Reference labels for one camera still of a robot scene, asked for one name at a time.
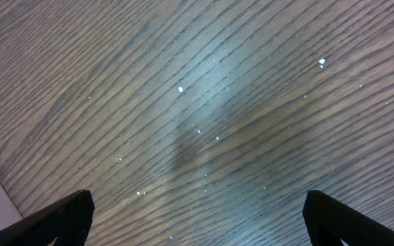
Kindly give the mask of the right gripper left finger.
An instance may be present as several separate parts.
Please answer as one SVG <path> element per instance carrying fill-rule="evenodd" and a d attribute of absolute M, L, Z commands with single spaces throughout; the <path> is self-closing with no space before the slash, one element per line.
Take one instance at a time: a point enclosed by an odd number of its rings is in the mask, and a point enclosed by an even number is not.
<path fill-rule="evenodd" d="M 95 210 L 89 190 L 78 190 L 0 231 L 0 246 L 84 246 Z"/>

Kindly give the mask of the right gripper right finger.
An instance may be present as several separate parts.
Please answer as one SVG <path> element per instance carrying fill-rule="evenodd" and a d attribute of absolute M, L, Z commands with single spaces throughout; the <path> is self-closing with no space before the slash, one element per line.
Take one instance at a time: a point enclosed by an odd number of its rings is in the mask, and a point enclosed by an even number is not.
<path fill-rule="evenodd" d="M 307 193 L 302 210 L 313 246 L 394 246 L 394 231 L 325 193 Z"/>

